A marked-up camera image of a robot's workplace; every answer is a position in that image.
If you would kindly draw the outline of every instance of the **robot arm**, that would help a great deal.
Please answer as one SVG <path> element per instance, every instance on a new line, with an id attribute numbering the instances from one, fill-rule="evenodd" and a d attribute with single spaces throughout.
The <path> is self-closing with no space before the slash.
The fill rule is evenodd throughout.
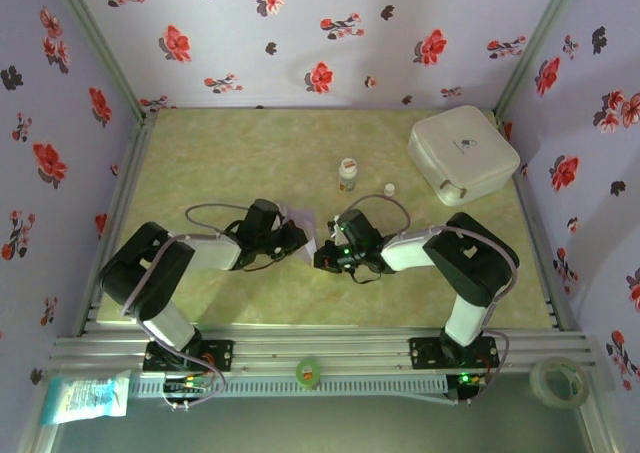
<path id="1" fill-rule="evenodd" d="M 259 199 L 243 220 L 215 236 L 171 237 L 156 223 L 145 223 L 100 271 L 98 282 L 124 314 L 171 347 L 193 352 L 200 335 L 171 301 L 188 266 L 244 270 L 260 254 L 277 262 L 306 242 L 304 231 L 293 221 L 284 222 L 276 204 Z"/>
<path id="2" fill-rule="evenodd" d="M 346 271 L 354 281 L 359 265 L 378 274 L 420 266 L 436 266 L 442 272 L 458 295 L 440 335 L 444 355 L 454 361 L 465 357 L 482 333 L 494 297 L 513 281 L 512 266 L 495 246 L 506 252 L 515 268 L 519 266 L 516 253 L 466 213 L 457 213 L 444 227 L 384 238 L 359 210 L 348 211 L 329 226 L 336 241 L 318 250 L 316 268 Z"/>

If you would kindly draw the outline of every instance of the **white plastic box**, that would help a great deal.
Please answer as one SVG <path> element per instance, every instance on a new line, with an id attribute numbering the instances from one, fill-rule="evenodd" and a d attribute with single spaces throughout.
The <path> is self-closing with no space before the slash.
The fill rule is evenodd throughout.
<path id="1" fill-rule="evenodd" d="M 502 188 L 520 164 L 518 153 L 474 106 L 461 106 L 413 126 L 409 156 L 448 206 Z"/>

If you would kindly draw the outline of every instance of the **box lid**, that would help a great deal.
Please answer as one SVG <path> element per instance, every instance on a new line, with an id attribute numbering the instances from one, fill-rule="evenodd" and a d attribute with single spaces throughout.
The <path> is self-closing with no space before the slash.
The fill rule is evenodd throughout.
<path id="1" fill-rule="evenodd" d="M 419 121 L 413 132 L 442 176 L 458 188 L 511 174 L 520 163 L 518 153 L 474 106 Z"/>

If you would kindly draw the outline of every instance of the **box handle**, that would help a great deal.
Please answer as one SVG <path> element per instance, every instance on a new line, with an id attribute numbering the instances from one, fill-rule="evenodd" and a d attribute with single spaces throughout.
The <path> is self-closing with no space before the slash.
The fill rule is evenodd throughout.
<path id="1" fill-rule="evenodd" d="M 440 189 L 443 190 L 445 186 L 447 185 L 451 185 L 454 188 L 457 188 L 458 190 L 460 190 L 460 199 L 464 198 L 465 195 L 467 194 L 467 189 L 466 188 L 458 188 L 456 185 L 454 185 L 453 183 L 451 183 L 450 180 L 444 180 L 442 182 L 442 184 L 440 185 Z"/>

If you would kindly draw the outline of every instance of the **bottle label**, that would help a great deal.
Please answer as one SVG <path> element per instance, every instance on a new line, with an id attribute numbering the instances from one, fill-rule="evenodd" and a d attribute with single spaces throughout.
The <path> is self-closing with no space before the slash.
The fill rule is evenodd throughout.
<path id="1" fill-rule="evenodd" d="M 344 178 L 340 178 L 340 191 L 351 191 L 356 186 L 356 180 L 350 179 L 345 180 Z"/>

